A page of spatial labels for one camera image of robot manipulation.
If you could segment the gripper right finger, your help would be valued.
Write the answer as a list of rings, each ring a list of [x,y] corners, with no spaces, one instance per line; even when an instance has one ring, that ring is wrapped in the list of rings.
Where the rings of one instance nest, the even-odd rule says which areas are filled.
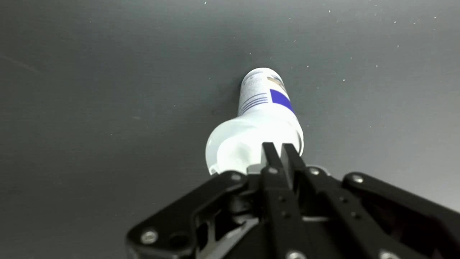
[[[361,172],[341,181],[307,166],[283,144],[295,191],[311,191],[332,212],[358,259],[460,259],[460,213]]]

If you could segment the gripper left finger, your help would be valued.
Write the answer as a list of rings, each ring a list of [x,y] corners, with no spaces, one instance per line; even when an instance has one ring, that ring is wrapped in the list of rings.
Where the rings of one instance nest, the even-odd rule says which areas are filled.
[[[271,143],[259,174],[229,171],[128,231],[128,259],[314,259],[297,199]]]

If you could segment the translucent white bottle lid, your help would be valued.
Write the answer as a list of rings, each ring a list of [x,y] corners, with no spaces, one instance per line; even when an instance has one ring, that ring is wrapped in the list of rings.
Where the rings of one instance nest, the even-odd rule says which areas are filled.
[[[249,166],[262,163],[265,142],[273,143],[278,155],[288,143],[302,154],[304,134],[297,118],[254,112],[223,122],[212,131],[205,148],[210,175],[226,171],[246,174]]]

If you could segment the white bottle with blue label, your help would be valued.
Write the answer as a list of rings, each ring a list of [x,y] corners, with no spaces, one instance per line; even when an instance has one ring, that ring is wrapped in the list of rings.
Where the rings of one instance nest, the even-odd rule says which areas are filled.
[[[240,85],[237,117],[232,122],[240,127],[300,127],[283,80],[269,68],[253,69],[244,77]]]

